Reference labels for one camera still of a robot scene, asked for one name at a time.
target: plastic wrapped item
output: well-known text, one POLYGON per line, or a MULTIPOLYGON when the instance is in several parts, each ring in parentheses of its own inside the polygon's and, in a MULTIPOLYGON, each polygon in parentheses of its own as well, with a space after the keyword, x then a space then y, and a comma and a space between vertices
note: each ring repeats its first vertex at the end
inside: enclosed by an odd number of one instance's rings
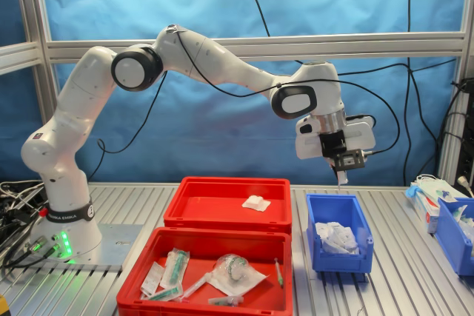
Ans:
POLYGON ((447 203, 456 202, 456 198, 467 198, 462 192, 454 189, 446 181, 432 175, 422 174, 414 182, 423 190, 423 193, 437 203, 438 198, 447 203))
MULTIPOLYGON (((459 227, 461 227, 462 232, 464 232, 466 237, 469 238, 474 245, 474 227, 469 226, 464 221, 459 221, 459 227)), ((474 257, 474 248, 471 251, 471 257, 474 257)))
POLYGON ((160 284, 161 278, 163 277, 164 268, 158 263, 153 262, 150 271, 147 274, 143 284, 141 285, 141 292, 147 297, 156 293, 158 285, 160 284))
POLYGON ((210 305, 216 306, 238 306, 244 302, 242 296, 225 296, 225 297, 214 297, 207 301, 210 305))
POLYGON ((459 222, 461 220, 462 213, 464 212, 466 208, 467 208, 467 205, 463 205, 453 212, 453 217, 456 220, 456 222, 459 222))
POLYGON ((467 223, 467 225, 474 227, 474 218, 467 218, 466 216, 461 216, 461 221, 467 223))
POLYGON ((174 286, 173 288, 161 290, 160 292, 155 293, 154 295, 150 296, 148 300, 169 301, 176 299, 181 295, 183 295, 183 287, 181 286, 181 283, 178 283, 178 285, 174 286))
POLYGON ((243 295, 267 276, 257 272, 238 255, 224 255, 217 260, 209 284, 229 296, 243 295))
POLYGON ((280 272, 280 263, 278 263, 278 258, 275 258, 275 268, 276 268, 276 275, 278 276, 278 284, 283 287, 283 277, 281 276, 280 272))
POLYGON ((189 260, 189 252, 173 248, 173 250, 168 253, 168 258, 166 259, 164 274, 163 278, 161 279, 160 286, 163 289, 171 289, 178 283, 182 283, 184 271, 186 270, 189 260))
POLYGON ((261 196, 251 195, 243 204, 242 207, 254 209, 263 212, 270 205, 268 200, 264 200, 261 196))
POLYGON ((183 296, 181 297, 180 301, 183 301, 183 299, 188 298, 191 296, 197 289, 199 289, 201 286, 203 286, 205 283, 208 283, 212 277, 211 273, 206 273, 204 276, 196 281, 192 286, 186 289, 186 291, 183 293, 183 296))
POLYGON ((318 222, 315 225, 316 233, 321 238, 322 248, 326 253, 359 254, 356 237, 350 227, 344 227, 338 222, 318 222))

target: medical supply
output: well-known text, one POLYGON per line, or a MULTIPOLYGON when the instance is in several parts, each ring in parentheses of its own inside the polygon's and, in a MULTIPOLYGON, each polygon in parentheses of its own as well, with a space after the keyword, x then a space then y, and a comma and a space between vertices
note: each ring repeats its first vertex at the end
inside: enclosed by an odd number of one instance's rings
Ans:
POLYGON ((316 233, 321 238, 322 248, 331 254, 358 255, 358 244, 350 227, 338 222, 315 223, 316 233))
POLYGON ((461 221, 467 223, 468 226, 474 227, 474 218, 467 218, 466 216, 461 216, 461 221))
POLYGON ((184 271, 186 270, 189 260, 189 252, 173 248, 173 250, 168 253, 160 286, 164 289, 171 289, 176 286, 177 283, 182 283, 184 271))
POLYGON ((224 255, 217 260, 209 284, 229 296, 243 295, 266 277, 254 270, 245 258, 224 255))
POLYGON ((270 205, 268 200, 264 200, 261 196, 251 195, 243 204, 242 207, 247 207, 248 209, 254 209, 257 211, 265 211, 270 205))
POLYGON ((183 299, 186 299, 188 298, 189 296, 191 296, 197 289, 199 289, 201 286, 203 286, 205 283, 209 282, 209 280, 211 279, 211 273, 206 273, 204 274, 204 276, 199 279, 198 281, 196 281, 192 286, 190 286, 189 288, 186 289, 186 291, 183 293, 183 296, 181 296, 181 302, 183 301, 183 299))
POLYGON ((427 197, 418 185, 412 186, 405 191, 405 195, 410 199, 415 207, 416 214, 424 225, 428 233, 435 233, 438 228, 439 205, 438 201, 433 201, 427 197))
POLYGON ((463 205, 459 208, 457 208, 454 212, 453 212, 453 217, 455 219, 456 222, 459 222, 461 220, 461 216, 462 216, 462 213, 464 212, 464 210, 467 208, 467 205, 463 205))
POLYGON ((278 263, 278 258, 275 258, 275 268, 276 268, 276 274, 278 276, 278 284, 280 284, 280 286, 283 287, 283 277, 281 276, 280 264, 278 263))
MULTIPOLYGON (((459 221, 459 227, 461 227, 462 232, 466 235, 467 238, 471 240, 471 243, 474 245, 474 227, 469 226, 464 221, 459 221)), ((471 257, 474 257, 474 248, 471 251, 471 257)))
POLYGON ((242 296, 224 296, 224 297, 214 297, 207 301, 210 305, 215 306, 238 306, 240 303, 244 302, 242 296))
POLYGON ((150 296, 148 300, 169 301, 181 295, 183 295, 183 287, 181 286, 181 283, 178 283, 178 285, 174 286, 173 288, 165 289, 165 290, 161 290, 160 292, 157 292, 156 294, 150 296))
POLYGON ((141 285, 141 292, 147 297, 156 293, 158 285, 160 285, 161 277, 163 277, 164 268, 158 263, 153 262, 150 271, 147 274, 143 284, 141 285))
POLYGON ((447 203, 456 202, 456 198, 467 198, 466 195, 454 189, 446 181, 437 179, 433 175, 419 175, 413 183, 418 185, 427 197, 436 202, 438 198, 447 203))

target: connector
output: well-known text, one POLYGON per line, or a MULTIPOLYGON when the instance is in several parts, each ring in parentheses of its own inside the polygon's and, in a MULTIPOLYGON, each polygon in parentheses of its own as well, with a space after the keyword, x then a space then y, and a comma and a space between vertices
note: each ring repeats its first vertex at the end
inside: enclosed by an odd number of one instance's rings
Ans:
POLYGON ((59 245, 56 243, 54 246, 49 248, 46 253, 44 253, 44 258, 50 257, 54 252, 56 252, 59 249, 59 245))
POLYGON ((471 198, 474 198, 473 190, 471 189, 469 181, 467 181, 466 177, 464 177, 463 175, 459 177, 458 184, 466 188, 466 190, 470 193, 471 198))
POLYGON ((37 253, 47 242, 47 239, 45 236, 41 236, 38 238, 30 247, 28 247, 28 250, 33 253, 37 253))

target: black band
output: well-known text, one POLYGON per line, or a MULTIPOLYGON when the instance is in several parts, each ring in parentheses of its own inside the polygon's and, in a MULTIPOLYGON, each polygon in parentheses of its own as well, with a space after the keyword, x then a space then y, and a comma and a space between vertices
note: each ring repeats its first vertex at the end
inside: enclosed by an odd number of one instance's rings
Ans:
POLYGON ((54 211, 50 208, 49 204, 46 205, 46 208, 46 219, 56 223, 70 223, 79 220, 91 221, 96 215, 96 212, 92 206, 92 199, 90 199, 89 202, 83 207, 71 211, 54 211))

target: plastic tube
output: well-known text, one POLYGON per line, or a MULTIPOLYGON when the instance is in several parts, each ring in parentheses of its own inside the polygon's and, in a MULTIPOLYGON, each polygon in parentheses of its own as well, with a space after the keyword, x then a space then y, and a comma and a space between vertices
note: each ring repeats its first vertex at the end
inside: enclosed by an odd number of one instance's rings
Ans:
POLYGON ((275 268, 276 268, 276 274, 278 275, 278 284, 280 284, 280 286, 283 287, 283 277, 281 276, 280 264, 278 264, 278 258, 275 258, 275 268))
POLYGON ((210 273, 204 274, 204 276, 196 281, 192 286, 186 289, 184 292, 183 296, 181 297, 181 300, 191 296, 197 289, 199 289, 201 286, 203 286, 207 281, 209 281, 211 278, 210 273))
POLYGON ((183 294, 183 287, 181 286, 181 284, 179 284, 175 286, 174 288, 165 289, 165 290, 161 290, 160 292, 157 292, 156 294, 150 296, 148 300, 169 301, 182 294, 183 294))
POLYGON ((238 306, 244 302, 242 296, 226 296, 226 297, 215 297, 207 301, 210 305, 215 306, 238 306))
POLYGON ((174 284, 176 281, 178 281, 179 273, 181 272, 181 268, 183 266, 184 257, 186 257, 186 253, 179 251, 175 266, 173 267, 173 273, 171 274, 170 284, 174 284))

